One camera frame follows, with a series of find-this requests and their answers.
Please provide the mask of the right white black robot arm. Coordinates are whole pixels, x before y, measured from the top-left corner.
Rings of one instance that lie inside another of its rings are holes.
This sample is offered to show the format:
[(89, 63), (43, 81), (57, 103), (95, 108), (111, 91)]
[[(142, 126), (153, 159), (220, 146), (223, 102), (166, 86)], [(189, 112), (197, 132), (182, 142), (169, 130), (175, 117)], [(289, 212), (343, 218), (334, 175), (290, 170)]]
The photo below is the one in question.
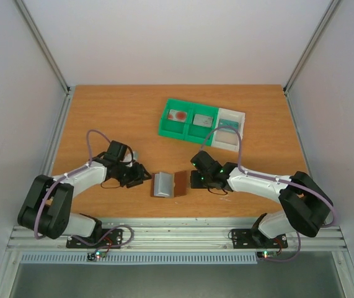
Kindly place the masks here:
[(244, 169), (236, 163), (221, 165), (207, 152), (199, 151), (192, 159), (191, 188), (245, 192), (279, 203), (282, 210), (262, 214), (250, 229), (250, 241), (264, 248), (274, 238), (298, 232), (314, 238), (334, 212), (334, 205), (325, 192), (306, 173), (277, 176)]

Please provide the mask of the brown leather card holder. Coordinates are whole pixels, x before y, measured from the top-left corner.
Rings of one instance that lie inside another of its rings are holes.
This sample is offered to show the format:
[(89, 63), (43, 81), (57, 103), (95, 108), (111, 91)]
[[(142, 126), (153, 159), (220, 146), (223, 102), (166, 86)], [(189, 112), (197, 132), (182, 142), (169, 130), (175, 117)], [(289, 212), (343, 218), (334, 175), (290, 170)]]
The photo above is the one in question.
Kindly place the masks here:
[(175, 198), (187, 195), (188, 172), (158, 172), (152, 174), (150, 196), (157, 198)]

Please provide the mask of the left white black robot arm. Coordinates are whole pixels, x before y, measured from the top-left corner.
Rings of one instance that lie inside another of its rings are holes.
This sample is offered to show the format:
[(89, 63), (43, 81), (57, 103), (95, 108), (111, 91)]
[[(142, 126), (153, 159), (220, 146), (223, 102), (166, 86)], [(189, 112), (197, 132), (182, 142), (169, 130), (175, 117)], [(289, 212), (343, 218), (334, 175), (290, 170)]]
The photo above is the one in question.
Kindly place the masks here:
[(131, 188), (151, 179), (150, 173), (137, 161), (134, 151), (112, 141), (97, 156), (90, 156), (81, 167), (58, 176), (37, 176), (17, 216), (17, 223), (34, 232), (36, 239), (69, 236), (85, 246), (96, 247), (105, 235), (95, 217), (74, 214), (73, 199), (110, 179), (120, 187)]

